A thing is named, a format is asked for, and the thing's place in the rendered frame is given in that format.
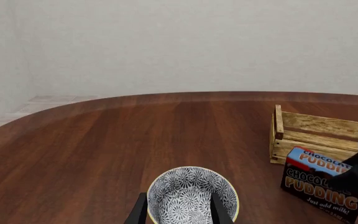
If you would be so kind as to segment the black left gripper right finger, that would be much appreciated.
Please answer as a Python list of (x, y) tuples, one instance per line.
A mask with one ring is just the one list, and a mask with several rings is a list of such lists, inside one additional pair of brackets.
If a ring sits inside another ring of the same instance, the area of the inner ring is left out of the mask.
[(213, 224), (234, 224), (217, 193), (211, 194), (211, 218)]

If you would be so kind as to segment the wooden slat tray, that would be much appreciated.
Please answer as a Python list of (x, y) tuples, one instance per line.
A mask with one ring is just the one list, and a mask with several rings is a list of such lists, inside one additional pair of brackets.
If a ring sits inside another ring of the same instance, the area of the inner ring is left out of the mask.
[(338, 161), (358, 152), (358, 122), (282, 111), (275, 105), (269, 137), (272, 164), (284, 164), (294, 147), (303, 147)]

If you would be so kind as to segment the chocolate pudding box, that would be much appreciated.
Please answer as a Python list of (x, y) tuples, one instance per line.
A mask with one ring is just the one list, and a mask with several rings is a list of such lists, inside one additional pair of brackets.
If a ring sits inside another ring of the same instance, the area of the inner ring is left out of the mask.
[(281, 188), (344, 223), (355, 224), (358, 217), (358, 194), (329, 186), (332, 177), (352, 168), (297, 146), (285, 159)]

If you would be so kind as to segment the black-and-white patterned bowl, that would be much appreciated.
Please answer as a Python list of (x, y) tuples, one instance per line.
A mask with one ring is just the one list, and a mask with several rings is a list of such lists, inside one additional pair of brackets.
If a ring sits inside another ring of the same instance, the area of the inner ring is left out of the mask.
[(155, 224), (212, 224), (210, 200), (216, 193), (232, 221), (239, 214), (239, 197), (232, 184), (204, 167), (170, 169), (147, 191), (148, 214)]

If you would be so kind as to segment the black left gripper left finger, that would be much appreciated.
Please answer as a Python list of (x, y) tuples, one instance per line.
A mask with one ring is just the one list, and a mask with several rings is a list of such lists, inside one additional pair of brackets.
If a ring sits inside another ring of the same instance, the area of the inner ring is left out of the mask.
[(140, 193), (131, 213), (125, 220), (125, 224), (145, 224), (147, 209), (147, 194)]

